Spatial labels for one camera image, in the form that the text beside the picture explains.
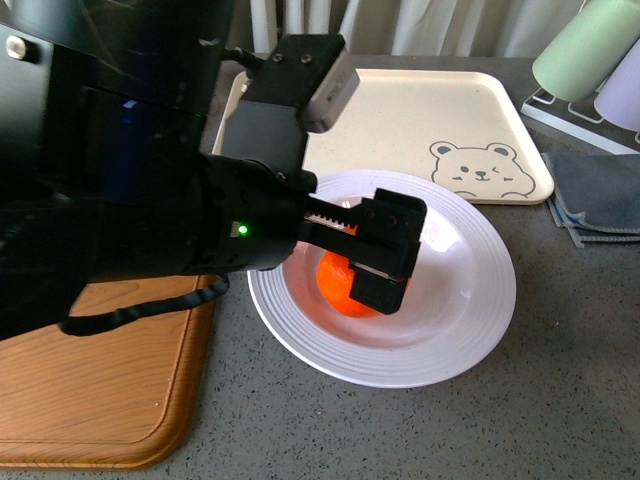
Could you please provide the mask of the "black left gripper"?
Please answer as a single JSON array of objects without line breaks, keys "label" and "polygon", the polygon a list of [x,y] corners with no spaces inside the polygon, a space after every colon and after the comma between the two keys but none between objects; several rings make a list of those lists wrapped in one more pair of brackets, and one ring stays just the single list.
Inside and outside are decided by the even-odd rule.
[{"label": "black left gripper", "polygon": [[349,297],[379,313],[396,313],[411,282],[427,207],[378,188],[341,207],[291,189],[263,165],[205,155],[205,202],[199,266],[215,273],[269,270],[298,242],[345,256],[354,273]]}]

